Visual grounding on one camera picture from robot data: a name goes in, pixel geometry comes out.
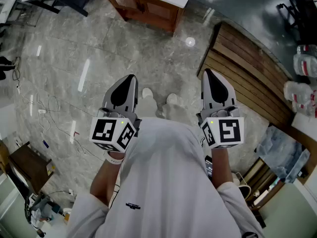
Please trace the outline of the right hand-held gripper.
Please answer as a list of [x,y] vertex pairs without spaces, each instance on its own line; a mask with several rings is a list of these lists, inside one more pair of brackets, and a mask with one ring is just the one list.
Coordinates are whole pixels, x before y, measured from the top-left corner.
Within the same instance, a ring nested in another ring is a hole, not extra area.
[[220,149],[244,143],[244,118],[236,105],[235,90],[227,79],[206,68],[201,78],[201,99],[203,110],[196,116],[207,146]]

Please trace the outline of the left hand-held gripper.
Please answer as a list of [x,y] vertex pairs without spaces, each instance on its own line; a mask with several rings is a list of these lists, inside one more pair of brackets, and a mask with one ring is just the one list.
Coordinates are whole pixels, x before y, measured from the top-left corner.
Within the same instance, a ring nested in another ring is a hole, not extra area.
[[129,74],[105,93],[102,108],[92,119],[89,141],[103,150],[125,153],[138,136],[141,119],[134,113],[138,105],[138,79]]

